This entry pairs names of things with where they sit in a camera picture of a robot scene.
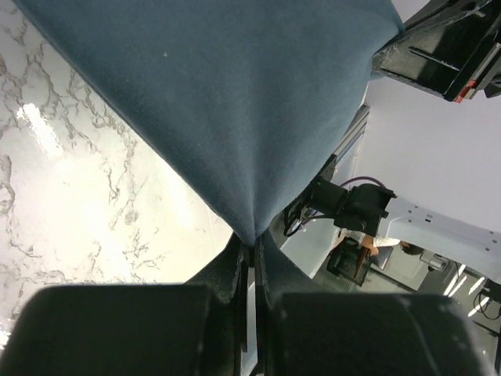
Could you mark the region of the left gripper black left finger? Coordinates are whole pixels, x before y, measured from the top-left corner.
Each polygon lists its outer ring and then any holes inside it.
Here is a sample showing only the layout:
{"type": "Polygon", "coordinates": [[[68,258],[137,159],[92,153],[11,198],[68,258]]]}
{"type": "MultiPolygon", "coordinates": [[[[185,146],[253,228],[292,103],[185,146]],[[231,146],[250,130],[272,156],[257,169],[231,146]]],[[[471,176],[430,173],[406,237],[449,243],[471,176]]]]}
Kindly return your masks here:
{"type": "Polygon", "coordinates": [[[238,375],[250,250],[238,237],[183,284],[47,287],[24,306],[4,375],[238,375]]]}

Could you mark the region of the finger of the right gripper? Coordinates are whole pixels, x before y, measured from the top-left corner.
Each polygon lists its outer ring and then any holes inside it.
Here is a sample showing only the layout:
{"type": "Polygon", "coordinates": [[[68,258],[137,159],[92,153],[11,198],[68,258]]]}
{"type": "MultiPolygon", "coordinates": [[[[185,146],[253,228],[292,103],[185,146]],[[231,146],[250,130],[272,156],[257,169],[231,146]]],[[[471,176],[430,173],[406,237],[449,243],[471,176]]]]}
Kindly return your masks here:
{"type": "Polygon", "coordinates": [[[414,42],[409,40],[393,42],[384,46],[373,56],[373,72],[399,81],[413,81],[415,68],[409,50],[413,46],[414,42]]]}

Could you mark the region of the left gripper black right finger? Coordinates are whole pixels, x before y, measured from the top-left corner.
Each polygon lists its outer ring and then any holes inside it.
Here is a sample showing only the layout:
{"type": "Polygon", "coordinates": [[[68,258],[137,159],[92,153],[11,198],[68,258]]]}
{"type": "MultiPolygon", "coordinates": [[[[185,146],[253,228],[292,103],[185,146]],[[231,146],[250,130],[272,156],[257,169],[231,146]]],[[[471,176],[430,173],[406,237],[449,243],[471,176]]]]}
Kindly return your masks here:
{"type": "Polygon", "coordinates": [[[474,325],[440,295],[333,293],[269,233],[254,246],[258,366],[266,375],[490,375],[474,325]]]}

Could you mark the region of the grey-blue t shirt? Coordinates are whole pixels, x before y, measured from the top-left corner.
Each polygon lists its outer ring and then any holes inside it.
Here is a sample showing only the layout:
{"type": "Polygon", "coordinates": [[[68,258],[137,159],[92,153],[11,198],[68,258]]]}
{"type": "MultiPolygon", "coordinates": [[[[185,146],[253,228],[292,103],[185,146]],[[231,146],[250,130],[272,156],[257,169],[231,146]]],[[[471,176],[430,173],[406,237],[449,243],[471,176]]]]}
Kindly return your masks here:
{"type": "Polygon", "coordinates": [[[19,1],[92,88],[253,244],[351,124],[390,1],[19,1]]]}

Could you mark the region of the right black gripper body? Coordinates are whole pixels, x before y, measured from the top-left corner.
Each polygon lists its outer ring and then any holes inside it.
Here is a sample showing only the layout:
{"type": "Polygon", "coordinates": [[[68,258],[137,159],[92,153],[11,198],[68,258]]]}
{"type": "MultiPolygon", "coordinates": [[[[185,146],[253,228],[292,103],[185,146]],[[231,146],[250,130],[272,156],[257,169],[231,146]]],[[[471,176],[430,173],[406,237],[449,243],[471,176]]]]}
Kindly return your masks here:
{"type": "Polygon", "coordinates": [[[409,79],[460,103],[500,95],[500,2],[446,1],[427,25],[412,25],[409,79]]]}

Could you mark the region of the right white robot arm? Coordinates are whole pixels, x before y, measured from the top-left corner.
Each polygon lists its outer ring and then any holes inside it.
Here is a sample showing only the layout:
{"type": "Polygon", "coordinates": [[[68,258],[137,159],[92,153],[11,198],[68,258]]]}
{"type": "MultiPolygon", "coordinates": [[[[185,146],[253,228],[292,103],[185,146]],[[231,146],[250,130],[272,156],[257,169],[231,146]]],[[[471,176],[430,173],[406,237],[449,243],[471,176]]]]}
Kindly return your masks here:
{"type": "Polygon", "coordinates": [[[355,173],[395,191],[381,233],[500,279],[500,101],[369,84],[355,173]]]}

